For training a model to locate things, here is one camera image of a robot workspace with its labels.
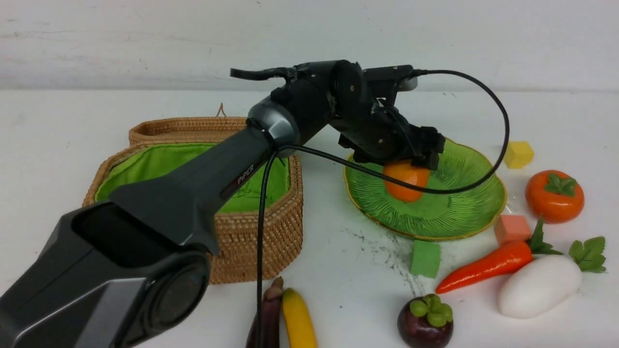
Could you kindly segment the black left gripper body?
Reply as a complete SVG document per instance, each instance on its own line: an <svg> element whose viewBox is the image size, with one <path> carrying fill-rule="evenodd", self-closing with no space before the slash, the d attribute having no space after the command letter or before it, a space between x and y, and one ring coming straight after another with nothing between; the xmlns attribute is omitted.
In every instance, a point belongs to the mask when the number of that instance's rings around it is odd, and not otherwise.
<svg viewBox="0 0 619 348"><path fill-rule="evenodd" d="M337 116L330 125L340 133L338 144L353 150L357 163L386 165L402 161L433 171L438 168L446 143L436 128L411 125L393 106Z"/></svg>

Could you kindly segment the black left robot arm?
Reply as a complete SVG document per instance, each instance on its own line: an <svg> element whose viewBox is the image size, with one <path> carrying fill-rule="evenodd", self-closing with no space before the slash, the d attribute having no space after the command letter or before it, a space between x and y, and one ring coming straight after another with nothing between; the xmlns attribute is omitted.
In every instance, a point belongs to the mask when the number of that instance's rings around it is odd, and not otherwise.
<svg viewBox="0 0 619 348"><path fill-rule="evenodd" d="M345 60L231 69L234 78L280 77L285 85L203 154L62 216L1 297L1 346L133 348L179 325L207 289L208 255L219 252L215 214L272 156L289 156L326 125L365 161L436 168L443 138L409 125L393 107L420 73Z"/></svg>

